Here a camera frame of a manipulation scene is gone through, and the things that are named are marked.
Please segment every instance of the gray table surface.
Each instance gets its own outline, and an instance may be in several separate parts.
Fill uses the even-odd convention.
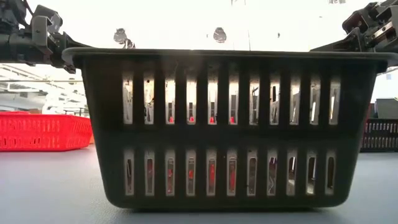
[[[104,194],[94,147],[0,153],[0,223],[398,223],[398,153],[360,154],[347,202],[311,212],[148,213]]]

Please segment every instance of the black crate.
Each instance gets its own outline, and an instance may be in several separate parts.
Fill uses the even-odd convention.
[[[199,209],[343,203],[376,74],[397,59],[84,48],[63,57],[82,70],[108,200]]]
[[[398,151],[398,119],[368,119],[360,146],[361,152]]]

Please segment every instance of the basket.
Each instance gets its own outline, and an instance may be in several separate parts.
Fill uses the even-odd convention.
[[[0,152],[67,151],[89,145],[90,119],[70,115],[0,113]]]
[[[343,203],[376,75],[397,55],[76,48],[63,58],[82,70],[112,204],[221,209]]]
[[[361,152],[386,151],[398,151],[398,119],[368,119],[361,139]]]

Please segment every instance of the rectangular opening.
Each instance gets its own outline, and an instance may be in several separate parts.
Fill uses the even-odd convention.
[[[207,196],[216,195],[216,162],[217,152],[214,149],[207,150]]]
[[[256,196],[256,180],[257,180],[257,150],[250,149],[248,151],[248,168],[247,168],[247,195]]]
[[[239,71],[236,65],[229,68],[229,124],[238,124]]]
[[[270,89],[270,106],[269,106],[269,123],[271,125],[278,125],[279,123],[279,87],[280,77],[271,76],[271,89]]]
[[[318,77],[311,78],[310,89],[310,124],[318,125],[321,96],[321,81]]]
[[[315,171],[317,155],[314,152],[308,152],[307,155],[307,195],[315,194]]]
[[[260,95],[260,78],[258,73],[251,73],[250,89],[249,89],[249,124],[258,125],[259,123],[259,95]]]
[[[213,64],[208,67],[208,124],[217,124],[217,89],[218,89],[219,65]]]
[[[144,121],[145,124],[154,123],[154,91],[155,81],[153,72],[144,72]]]
[[[333,77],[330,82],[329,124],[338,124],[338,112],[340,107],[340,78]]]
[[[187,196],[195,196],[195,176],[196,176],[196,152],[193,149],[187,151]]]
[[[335,173],[336,173],[336,152],[328,151],[326,155],[326,194],[333,195],[335,187]]]
[[[234,197],[236,194],[236,169],[238,166],[238,154],[235,149],[230,149],[227,152],[227,196]]]
[[[268,174],[267,174],[267,195],[274,196],[276,193],[277,180],[277,151],[268,152]]]
[[[197,80],[190,68],[187,74],[187,124],[195,124],[197,120]]]
[[[123,78],[123,122],[132,124],[132,75]]]
[[[174,196],[175,193],[175,151],[167,150],[165,153],[166,166],[166,196]]]
[[[145,152],[145,195],[154,196],[154,185],[155,185],[155,152]]]
[[[124,151],[125,194],[134,195],[134,151]]]
[[[174,70],[167,72],[165,77],[166,124],[174,124],[175,120],[175,72],[177,67],[178,64]]]
[[[297,164],[297,150],[290,150],[287,153],[287,186],[286,186],[286,194],[288,196],[295,195],[295,182],[296,182],[296,164]]]
[[[300,111],[300,78],[292,78],[290,84],[290,124],[299,124]]]

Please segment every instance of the red plastic crate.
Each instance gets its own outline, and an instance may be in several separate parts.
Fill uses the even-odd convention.
[[[0,113],[1,151],[67,151],[87,147],[90,119],[72,115]]]

